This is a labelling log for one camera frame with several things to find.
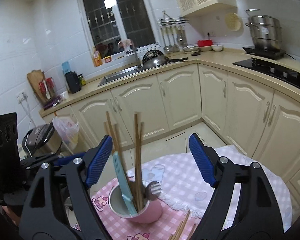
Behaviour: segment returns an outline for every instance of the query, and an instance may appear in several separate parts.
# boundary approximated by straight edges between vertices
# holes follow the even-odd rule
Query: metal screw
[[[49,167],[49,163],[42,163],[41,168],[46,169]]]
[[[221,161],[222,163],[227,163],[229,160],[228,160],[227,157],[221,157],[221,158],[220,158],[220,161]]]
[[[74,160],[73,160],[73,163],[74,164],[79,164],[79,163],[81,163],[82,162],[82,159],[81,158],[75,158]]]
[[[252,167],[254,167],[255,169],[259,169],[260,168],[260,164],[259,163],[253,163]]]

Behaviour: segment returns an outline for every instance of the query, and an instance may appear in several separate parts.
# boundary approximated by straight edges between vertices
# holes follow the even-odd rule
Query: red box
[[[212,40],[198,41],[199,47],[206,47],[206,46],[211,46],[211,45],[213,45]]]

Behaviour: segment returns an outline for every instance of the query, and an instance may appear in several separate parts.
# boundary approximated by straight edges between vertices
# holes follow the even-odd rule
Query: tiled floor
[[[218,148],[226,145],[205,123],[202,122],[166,138],[143,145],[141,147],[142,163],[146,163],[150,160],[168,154],[190,152],[189,136],[193,133],[197,133],[202,142],[207,146]],[[131,169],[134,166],[134,149],[124,151],[124,157],[127,168]],[[112,159],[109,158],[98,183],[91,187],[90,196],[93,196],[98,190],[100,190],[105,184],[115,177],[116,174]],[[69,210],[67,212],[70,225],[74,226],[76,223],[74,212]]]

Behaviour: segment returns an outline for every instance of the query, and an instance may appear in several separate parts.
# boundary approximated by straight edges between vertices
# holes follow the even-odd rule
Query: plastic bag
[[[71,149],[74,150],[78,144],[79,136],[79,122],[74,122],[70,117],[56,116],[52,120],[54,128],[61,136],[63,142]]]

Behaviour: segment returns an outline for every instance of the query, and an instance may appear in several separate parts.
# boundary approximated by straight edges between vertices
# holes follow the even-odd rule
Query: beige countertop
[[[207,52],[201,52],[200,56],[191,56],[187,54],[179,54],[172,56],[172,58],[183,58],[183,57],[188,57],[189,60],[183,61],[183,62],[178,62],[178,63],[171,63],[167,65],[163,65],[157,68],[152,68],[148,69],[146,71],[141,71],[139,73],[133,74],[131,76],[121,78],[119,80],[110,82],[108,84],[102,85],[98,87],[99,83],[101,82],[102,77],[99,79],[96,79],[92,82],[87,83],[85,86],[82,87],[81,91],[75,93],[75,94],[69,94],[69,98],[62,103],[58,104],[56,107],[47,109],[47,110],[41,110],[39,113],[42,117],[45,117],[48,114],[51,114],[59,109],[62,109],[66,106],[69,106],[73,103],[76,103],[84,98],[93,96],[95,94],[98,94],[100,92],[103,92],[105,90],[120,86],[122,84],[134,81],[136,79],[140,79],[146,76],[150,76],[156,73],[164,72],[166,70],[178,68],[181,66],[193,64],[193,63],[199,63],[199,64],[205,64],[209,65],[212,67],[216,67],[219,69],[223,69],[232,73],[236,73],[242,76],[245,76],[247,78],[253,79],[257,82],[260,82],[262,84],[265,84],[269,87],[272,87],[287,96],[292,97],[293,99],[297,100],[300,102],[300,89],[287,84],[279,79],[276,79],[274,77],[268,76],[263,73],[259,73],[254,70],[250,70],[244,67],[236,66],[233,65],[233,62],[245,60],[251,58],[251,55],[247,55],[245,53],[242,53],[242,50],[233,50],[231,49],[230,51],[221,51],[221,52],[214,52],[214,51],[207,51]],[[271,60],[271,59],[266,59],[263,57],[257,57],[269,62],[273,62],[282,66],[285,66],[287,68],[290,68],[292,70],[298,71],[300,73],[300,62],[290,59],[290,58],[282,58],[280,60]],[[119,68],[116,70],[111,71],[111,73],[117,72],[119,70],[122,70],[124,68]]]

